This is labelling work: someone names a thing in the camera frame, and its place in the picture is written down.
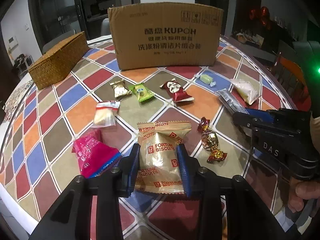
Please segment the right hand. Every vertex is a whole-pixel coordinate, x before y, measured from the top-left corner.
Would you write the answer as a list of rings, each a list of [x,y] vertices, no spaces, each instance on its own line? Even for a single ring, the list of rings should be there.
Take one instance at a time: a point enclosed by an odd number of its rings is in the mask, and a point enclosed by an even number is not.
[[[316,206],[310,213],[314,217],[319,210],[320,183],[316,181],[301,181],[295,178],[290,179],[289,200],[287,205],[293,212],[300,212],[304,208],[304,200],[316,199]]]

